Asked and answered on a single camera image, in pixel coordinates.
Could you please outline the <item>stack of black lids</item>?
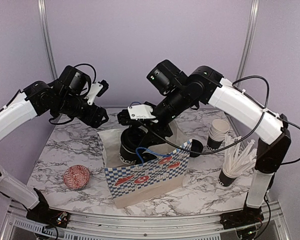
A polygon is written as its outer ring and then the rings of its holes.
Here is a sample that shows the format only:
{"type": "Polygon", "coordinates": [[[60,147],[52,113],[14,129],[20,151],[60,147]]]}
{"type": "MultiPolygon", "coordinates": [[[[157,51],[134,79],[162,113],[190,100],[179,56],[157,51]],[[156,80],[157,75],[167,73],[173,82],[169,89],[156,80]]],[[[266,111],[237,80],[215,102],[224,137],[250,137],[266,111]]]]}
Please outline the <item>stack of black lids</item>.
{"type": "Polygon", "coordinates": [[[204,146],[203,146],[203,144],[199,140],[193,139],[192,140],[191,149],[190,149],[193,153],[191,152],[189,154],[189,156],[191,158],[197,158],[197,157],[199,157],[200,156],[199,153],[201,153],[203,151],[203,148],[204,148],[204,146]]]}

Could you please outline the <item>blue checkered paper bag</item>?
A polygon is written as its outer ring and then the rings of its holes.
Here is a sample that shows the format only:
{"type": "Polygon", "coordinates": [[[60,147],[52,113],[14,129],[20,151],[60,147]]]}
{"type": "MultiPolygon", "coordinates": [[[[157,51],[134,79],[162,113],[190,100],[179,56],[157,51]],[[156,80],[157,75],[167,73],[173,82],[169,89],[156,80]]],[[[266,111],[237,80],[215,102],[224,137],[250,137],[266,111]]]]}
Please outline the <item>blue checkered paper bag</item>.
{"type": "Polygon", "coordinates": [[[174,148],[166,143],[150,146],[141,154],[145,162],[133,160],[135,153],[129,153],[127,160],[124,160],[120,153],[124,129],[113,128],[97,133],[105,180],[118,209],[182,187],[192,139],[175,120],[169,123],[169,127],[173,135],[168,137],[168,141],[179,147],[174,148]]]}

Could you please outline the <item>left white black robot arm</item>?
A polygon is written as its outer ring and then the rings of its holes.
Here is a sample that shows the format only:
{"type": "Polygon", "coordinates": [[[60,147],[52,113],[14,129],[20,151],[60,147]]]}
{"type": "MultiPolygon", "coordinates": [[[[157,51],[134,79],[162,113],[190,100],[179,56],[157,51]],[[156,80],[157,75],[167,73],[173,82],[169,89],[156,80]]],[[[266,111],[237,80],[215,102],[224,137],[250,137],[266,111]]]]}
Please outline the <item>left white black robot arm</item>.
{"type": "MultiPolygon", "coordinates": [[[[98,128],[109,120],[107,111],[95,105],[94,100],[101,97],[109,88],[105,81],[97,81],[78,69],[66,66],[61,75],[50,83],[38,80],[23,90],[0,109],[0,141],[24,123],[50,112],[52,123],[60,115],[70,121],[75,118],[92,128],[98,128]]],[[[35,189],[27,187],[6,172],[0,165],[0,193],[23,204],[43,223],[53,219],[53,211],[48,208],[44,196],[35,189]]]]}

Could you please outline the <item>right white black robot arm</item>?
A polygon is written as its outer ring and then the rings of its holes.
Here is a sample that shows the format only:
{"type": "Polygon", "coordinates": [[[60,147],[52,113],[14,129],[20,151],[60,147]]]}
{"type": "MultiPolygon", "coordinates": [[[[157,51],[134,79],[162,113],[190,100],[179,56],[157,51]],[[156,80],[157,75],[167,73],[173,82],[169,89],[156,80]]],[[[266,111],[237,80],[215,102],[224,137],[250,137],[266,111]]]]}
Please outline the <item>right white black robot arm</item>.
{"type": "Polygon", "coordinates": [[[248,224],[257,216],[275,172],[285,165],[284,158],[291,145],[284,114],[268,110],[221,73],[209,66],[199,66],[186,75],[171,61],[163,60],[146,77],[165,98],[157,105],[132,104],[127,108],[133,121],[148,120],[154,127],[167,126],[175,117],[199,103],[209,104],[234,117],[259,137],[254,174],[245,207],[237,219],[248,224]]]}

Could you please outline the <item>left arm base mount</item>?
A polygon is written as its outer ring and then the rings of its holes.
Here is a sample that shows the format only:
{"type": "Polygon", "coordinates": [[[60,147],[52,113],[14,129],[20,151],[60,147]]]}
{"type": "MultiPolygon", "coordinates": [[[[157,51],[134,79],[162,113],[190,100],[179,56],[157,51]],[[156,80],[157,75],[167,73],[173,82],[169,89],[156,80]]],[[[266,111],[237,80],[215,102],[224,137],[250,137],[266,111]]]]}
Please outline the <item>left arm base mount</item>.
{"type": "Polygon", "coordinates": [[[70,213],[50,208],[44,195],[36,188],[34,188],[34,191],[38,195],[39,203],[33,209],[27,210],[26,218],[52,227],[66,228],[70,213]]]}

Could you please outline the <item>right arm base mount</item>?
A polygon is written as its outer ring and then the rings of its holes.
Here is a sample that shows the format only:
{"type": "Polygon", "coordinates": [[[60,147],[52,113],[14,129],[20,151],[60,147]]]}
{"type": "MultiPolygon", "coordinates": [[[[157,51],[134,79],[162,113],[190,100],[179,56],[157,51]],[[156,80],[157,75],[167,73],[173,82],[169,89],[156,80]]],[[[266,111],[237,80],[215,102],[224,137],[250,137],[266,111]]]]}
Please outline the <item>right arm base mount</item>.
{"type": "Polygon", "coordinates": [[[225,230],[262,223],[264,219],[262,208],[248,207],[246,201],[244,202],[243,209],[220,215],[220,223],[225,230]]]}

